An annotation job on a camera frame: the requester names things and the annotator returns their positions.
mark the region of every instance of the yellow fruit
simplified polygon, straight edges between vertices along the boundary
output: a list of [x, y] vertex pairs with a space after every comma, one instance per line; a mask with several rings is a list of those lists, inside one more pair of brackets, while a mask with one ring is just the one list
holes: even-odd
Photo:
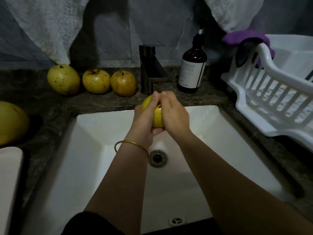
[[29, 127], [24, 110], [9, 102], [0, 101], [0, 146], [22, 138]]
[[[148, 96], [142, 103], [142, 110], [144, 110], [150, 100], [151, 100], [151, 96]], [[164, 123], [163, 123], [163, 120], [162, 120], [162, 108], [161, 108], [161, 104], [158, 103], [158, 106], [156, 107], [155, 111], [154, 111], [154, 119], [153, 119], [153, 123], [152, 123], [152, 127], [154, 128], [161, 128], [161, 127], [164, 127]]]
[[132, 96], [137, 91], [137, 80], [128, 71], [116, 71], [111, 77], [113, 91], [120, 96]]
[[91, 69], [83, 75], [84, 87], [93, 94], [106, 93], [111, 87], [110, 81], [110, 75], [104, 70]]
[[62, 64], [50, 68], [48, 82], [62, 95], [76, 94], [80, 87], [80, 77], [74, 68]]

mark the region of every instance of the metal drain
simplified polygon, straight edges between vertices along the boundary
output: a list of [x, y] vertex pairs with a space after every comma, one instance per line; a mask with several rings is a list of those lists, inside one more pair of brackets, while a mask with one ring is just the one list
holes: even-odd
[[167, 156], [161, 150], [154, 150], [150, 153], [149, 163], [153, 167], [162, 167], [167, 162]]
[[172, 227], [177, 227], [186, 224], [186, 219], [175, 217], [168, 220], [168, 224]]

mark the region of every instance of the black faucet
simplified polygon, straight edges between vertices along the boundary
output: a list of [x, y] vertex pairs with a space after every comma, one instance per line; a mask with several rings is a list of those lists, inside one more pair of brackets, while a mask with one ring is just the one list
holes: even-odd
[[156, 46], [159, 45], [139, 45], [141, 92], [145, 94], [152, 94], [158, 82], [167, 81], [167, 74], [155, 57]]

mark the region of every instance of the hand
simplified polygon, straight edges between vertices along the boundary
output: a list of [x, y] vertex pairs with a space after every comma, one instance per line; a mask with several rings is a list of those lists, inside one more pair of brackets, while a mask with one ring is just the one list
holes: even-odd
[[189, 114], [172, 91], [161, 93], [162, 119], [166, 131], [177, 142], [182, 136], [192, 133]]
[[153, 137], [165, 130], [164, 128], [152, 128], [154, 111], [158, 102], [159, 94], [157, 91], [154, 91], [148, 106], [144, 110], [142, 110], [141, 105], [135, 107], [133, 123], [125, 140], [136, 142], [145, 147], [145, 149], [149, 149], [152, 145]]

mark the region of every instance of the amber pump bottle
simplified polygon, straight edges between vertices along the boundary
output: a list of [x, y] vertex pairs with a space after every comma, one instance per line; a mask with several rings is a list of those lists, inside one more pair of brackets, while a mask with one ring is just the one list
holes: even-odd
[[182, 56], [177, 88], [185, 93], [195, 93], [198, 90], [207, 62], [207, 55], [202, 50], [205, 41], [202, 32], [203, 26], [200, 25], [199, 33], [194, 36], [193, 47]]

